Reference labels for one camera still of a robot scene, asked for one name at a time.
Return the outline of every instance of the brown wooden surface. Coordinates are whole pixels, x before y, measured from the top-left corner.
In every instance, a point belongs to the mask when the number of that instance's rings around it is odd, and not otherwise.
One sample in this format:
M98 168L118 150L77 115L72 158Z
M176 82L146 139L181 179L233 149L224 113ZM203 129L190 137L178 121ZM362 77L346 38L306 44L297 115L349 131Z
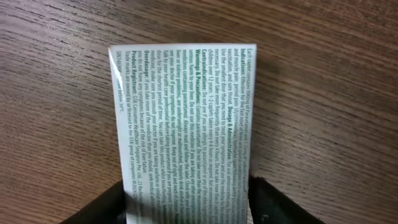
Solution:
M326 223L398 220L398 1L2 3L0 223L121 178L107 47L257 43L257 174Z

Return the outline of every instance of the wood grain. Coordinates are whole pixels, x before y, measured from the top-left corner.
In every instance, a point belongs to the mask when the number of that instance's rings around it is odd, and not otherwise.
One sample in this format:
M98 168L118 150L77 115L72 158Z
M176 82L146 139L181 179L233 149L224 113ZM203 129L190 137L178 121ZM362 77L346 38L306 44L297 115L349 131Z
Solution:
M107 47L257 43L257 175L326 223L398 220L398 1L5 0L1 223L121 178Z

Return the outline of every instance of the product label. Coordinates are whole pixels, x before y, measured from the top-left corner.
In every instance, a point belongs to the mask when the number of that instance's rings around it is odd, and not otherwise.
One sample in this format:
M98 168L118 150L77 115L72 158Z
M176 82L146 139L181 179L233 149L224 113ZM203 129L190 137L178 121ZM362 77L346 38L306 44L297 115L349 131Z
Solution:
M127 224L246 223L256 45L109 49Z

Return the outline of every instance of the black object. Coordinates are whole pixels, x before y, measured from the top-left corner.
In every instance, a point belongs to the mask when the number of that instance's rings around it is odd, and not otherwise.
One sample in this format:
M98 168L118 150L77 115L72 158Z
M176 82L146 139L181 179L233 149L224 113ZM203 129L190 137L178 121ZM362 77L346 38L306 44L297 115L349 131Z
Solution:
M260 177L249 178L249 204L254 224L322 224Z
M123 183L119 181L61 224L125 224ZM323 224L260 177L249 178L254 224Z

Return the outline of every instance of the wooden table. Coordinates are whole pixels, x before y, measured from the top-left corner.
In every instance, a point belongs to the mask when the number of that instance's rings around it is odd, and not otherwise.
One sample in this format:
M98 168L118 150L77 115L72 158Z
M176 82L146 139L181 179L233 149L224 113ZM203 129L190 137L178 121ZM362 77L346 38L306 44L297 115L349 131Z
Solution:
M107 47L175 42L257 43L257 175L326 223L398 220L397 1L2 5L1 223L121 179Z

